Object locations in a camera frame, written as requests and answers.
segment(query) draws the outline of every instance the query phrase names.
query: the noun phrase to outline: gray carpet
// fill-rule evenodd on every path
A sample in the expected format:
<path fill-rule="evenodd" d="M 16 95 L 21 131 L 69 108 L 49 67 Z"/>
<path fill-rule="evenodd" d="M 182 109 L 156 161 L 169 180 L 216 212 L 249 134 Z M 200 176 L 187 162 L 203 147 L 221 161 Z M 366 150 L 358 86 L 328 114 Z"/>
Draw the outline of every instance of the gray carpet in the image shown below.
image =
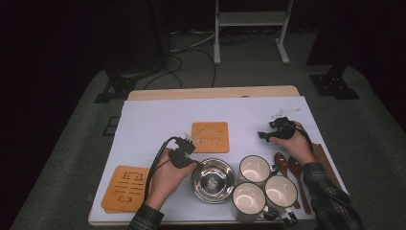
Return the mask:
<path fill-rule="evenodd" d="M 296 86 L 307 100 L 366 229 L 404 229 L 406 135 L 403 130 L 373 94 L 365 77 L 351 67 L 346 69 L 344 79 L 359 100 L 339 101 L 318 96 L 308 75 L 324 74 L 329 67 L 305 66 L 315 34 L 286 36 L 289 65 L 282 64 L 273 41 L 275 37 L 252 35 L 250 41 L 241 45 L 222 46 L 214 87 Z M 180 48 L 199 39 L 196 35 L 178 34 L 171 44 Z M 213 46 L 195 49 L 213 55 Z M 187 52 L 177 56 L 183 65 L 176 75 L 184 88 L 211 87 L 214 67 L 205 54 Z M 178 64 L 173 59 L 168 67 L 175 69 Z M 153 78 L 140 80 L 136 88 L 144 88 Z M 112 136 L 102 134 L 109 119 L 120 116 L 124 103 L 123 100 L 94 103 L 107 81 L 105 73 L 100 72 L 89 84 L 12 229 L 124 229 L 95 227 L 87 222 L 113 142 Z M 179 88 L 179 82 L 168 75 L 147 89 L 164 88 Z M 313 227 L 313 223 L 302 223 L 295 229 Z"/>

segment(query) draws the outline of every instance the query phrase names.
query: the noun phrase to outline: white mug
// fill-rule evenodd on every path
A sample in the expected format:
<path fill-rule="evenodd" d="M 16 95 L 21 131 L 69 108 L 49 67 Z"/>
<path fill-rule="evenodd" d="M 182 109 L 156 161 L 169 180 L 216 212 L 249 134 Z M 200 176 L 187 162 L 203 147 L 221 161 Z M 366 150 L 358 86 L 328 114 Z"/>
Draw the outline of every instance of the white mug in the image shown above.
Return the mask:
<path fill-rule="evenodd" d="M 236 220 L 242 223 L 255 221 L 265 208 L 266 198 L 263 190 L 256 184 L 245 182 L 233 191 Z"/>
<path fill-rule="evenodd" d="M 298 223 L 298 219 L 290 209 L 298 198 L 298 190 L 289 178 L 281 175 L 272 176 L 266 181 L 263 190 L 266 205 L 277 211 L 287 226 Z"/>
<path fill-rule="evenodd" d="M 279 171 L 279 166 L 272 166 L 260 156 L 249 155 L 239 163 L 238 183 L 252 182 L 263 187 L 269 176 L 275 175 Z"/>

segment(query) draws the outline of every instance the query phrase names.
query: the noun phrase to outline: mug handle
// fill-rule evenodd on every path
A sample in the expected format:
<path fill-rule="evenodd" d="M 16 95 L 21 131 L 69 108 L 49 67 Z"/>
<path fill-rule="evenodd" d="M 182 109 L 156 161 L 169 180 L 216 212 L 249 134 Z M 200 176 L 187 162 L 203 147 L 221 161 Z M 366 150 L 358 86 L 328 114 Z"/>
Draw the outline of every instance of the mug handle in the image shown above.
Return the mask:
<path fill-rule="evenodd" d="M 281 166 L 280 165 L 271 165 L 271 175 L 270 176 L 274 176 L 276 174 L 278 174 L 281 170 Z"/>
<path fill-rule="evenodd" d="M 283 218 L 284 224 L 286 224 L 287 227 L 291 227 L 293 225 L 296 225 L 298 223 L 298 219 L 296 218 L 295 214 L 290 210 L 288 211 L 287 214 L 289 215 L 290 219 Z"/>
<path fill-rule="evenodd" d="M 274 220 L 278 217 L 278 211 L 265 206 L 265 208 L 262 211 L 262 215 L 264 219 Z"/>

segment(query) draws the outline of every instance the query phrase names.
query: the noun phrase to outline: metal bowl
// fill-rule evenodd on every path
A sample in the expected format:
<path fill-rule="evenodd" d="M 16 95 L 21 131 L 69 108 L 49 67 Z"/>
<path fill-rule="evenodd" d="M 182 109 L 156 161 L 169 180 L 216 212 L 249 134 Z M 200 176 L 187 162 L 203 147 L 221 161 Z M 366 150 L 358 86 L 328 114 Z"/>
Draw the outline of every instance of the metal bowl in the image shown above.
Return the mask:
<path fill-rule="evenodd" d="M 235 187 L 232 168 L 222 160 L 211 158 L 201 162 L 203 167 L 192 173 L 192 187 L 199 198 L 208 203 L 221 203 Z"/>

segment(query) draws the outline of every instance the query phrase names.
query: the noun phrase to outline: cup rim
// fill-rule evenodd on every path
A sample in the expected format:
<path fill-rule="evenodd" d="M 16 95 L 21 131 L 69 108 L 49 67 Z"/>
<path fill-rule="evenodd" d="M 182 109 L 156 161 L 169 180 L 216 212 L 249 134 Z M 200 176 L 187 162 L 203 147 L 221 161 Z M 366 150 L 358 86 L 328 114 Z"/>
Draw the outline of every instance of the cup rim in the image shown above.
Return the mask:
<path fill-rule="evenodd" d="M 262 160 L 268 165 L 269 174 L 265 177 L 265 179 L 263 179 L 263 180 L 261 180 L 261 181 L 252 181 L 252 180 L 250 180 L 249 178 L 247 178 L 247 177 L 241 172 L 241 163 L 242 163 L 246 158 L 252 157 L 252 156 L 255 156 L 255 157 L 258 157 L 258 158 L 262 159 Z M 263 182 L 265 182 L 265 181 L 267 181 L 267 180 L 269 179 L 269 177 L 271 176 L 271 173 L 272 173 L 271 165 L 269 164 L 269 162 L 268 162 L 267 160 L 265 160 L 265 159 L 264 159 L 263 157 L 261 157 L 261 156 L 258 156 L 258 155 L 247 155 L 247 156 L 245 156 L 244 158 L 242 158 L 241 161 L 239 161 L 238 174 L 242 175 L 242 177 L 244 177 L 244 179 L 248 180 L 248 182 L 259 183 L 259 184 L 260 184 L 260 183 L 263 183 Z"/>
<path fill-rule="evenodd" d="M 245 213 L 245 212 L 239 210 L 239 209 L 237 208 L 237 206 L 236 206 L 236 202 L 234 201 L 234 194 L 235 194 L 237 188 L 238 188 L 240 185 L 243 185 L 243 184 L 251 184 L 251 185 L 254 185 L 255 187 L 258 187 L 260 193 L 263 194 L 263 198 L 264 198 L 263 207 L 262 207 L 261 209 L 259 209 L 259 211 L 258 211 L 257 213 L 254 213 L 254 214 L 247 214 L 247 213 Z M 253 182 L 243 182 L 243 183 L 240 183 L 240 184 L 236 185 L 236 187 L 234 188 L 233 194 L 232 194 L 232 201 L 233 201 L 234 207 L 236 207 L 236 209 L 237 209 L 239 212 L 241 212 L 241 213 L 244 214 L 244 215 L 254 216 L 254 215 L 257 215 L 257 214 L 261 213 L 261 212 L 263 211 L 263 209 L 265 208 L 265 206 L 266 206 L 266 194 L 263 192 L 263 189 L 262 189 L 258 184 L 255 184 L 255 183 L 253 183 Z"/>
<path fill-rule="evenodd" d="M 268 194 L 266 193 L 266 184 L 268 183 L 268 180 L 272 179 L 273 177 L 282 177 L 282 178 L 285 178 L 285 179 L 287 179 L 288 181 L 290 181 L 290 182 L 292 183 L 293 187 L 294 187 L 295 190 L 296 190 L 296 197 L 295 197 L 294 201 L 292 202 L 292 204 L 286 205 L 286 206 L 281 206 L 281 205 L 279 205 L 279 204 L 276 204 L 274 201 L 272 201 L 272 200 L 268 197 Z M 269 202 L 271 202 L 271 203 L 273 203 L 274 205 L 276 205 L 276 206 L 278 206 L 278 207 L 281 207 L 281 208 L 288 208 L 288 207 L 291 207 L 291 206 L 295 203 L 295 201 L 298 199 L 298 197 L 299 197 L 298 188 L 296 187 L 295 183 L 293 183 L 293 181 L 292 181 L 291 179 L 289 179 L 288 177 L 286 177 L 286 176 L 284 176 L 284 175 L 278 175 L 278 174 L 277 174 L 277 175 L 274 175 L 274 176 L 270 176 L 268 179 L 266 179 L 266 182 L 265 182 L 265 184 L 263 185 L 262 190 L 263 190 L 263 193 L 265 194 L 266 200 L 269 200 Z"/>

